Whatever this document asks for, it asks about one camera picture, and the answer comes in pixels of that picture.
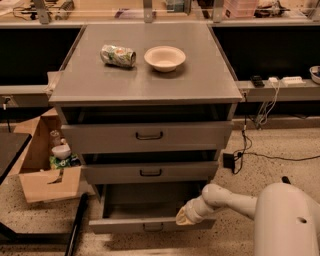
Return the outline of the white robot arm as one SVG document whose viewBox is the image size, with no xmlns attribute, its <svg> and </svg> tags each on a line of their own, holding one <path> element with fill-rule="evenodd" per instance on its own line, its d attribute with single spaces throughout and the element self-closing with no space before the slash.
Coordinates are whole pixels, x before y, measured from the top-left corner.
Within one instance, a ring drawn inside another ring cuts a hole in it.
<svg viewBox="0 0 320 256">
<path fill-rule="evenodd" d="M 176 223 L 195 225 L 225 207 L 254 221 L 254 256 L 319 256 L 320 204 L 287 183 L 270 184 L 257 197 L 210 183 L 182 206 Z"/>
</svg>

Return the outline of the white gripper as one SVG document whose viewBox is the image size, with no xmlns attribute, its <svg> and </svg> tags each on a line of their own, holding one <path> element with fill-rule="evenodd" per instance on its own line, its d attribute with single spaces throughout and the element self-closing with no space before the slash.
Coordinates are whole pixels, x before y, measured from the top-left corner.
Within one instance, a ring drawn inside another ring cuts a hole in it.
<svg viewBox="0 0 320 256">
<path fill-rule="evenodd" d="M 178 211 L 175 217 L 176 224 L 179 226 L 198 224 L 213 213 L 213 208 L 205 202 L 202 196 L 199 196 L 189 200 L 186 205 Z"/>
</svg>

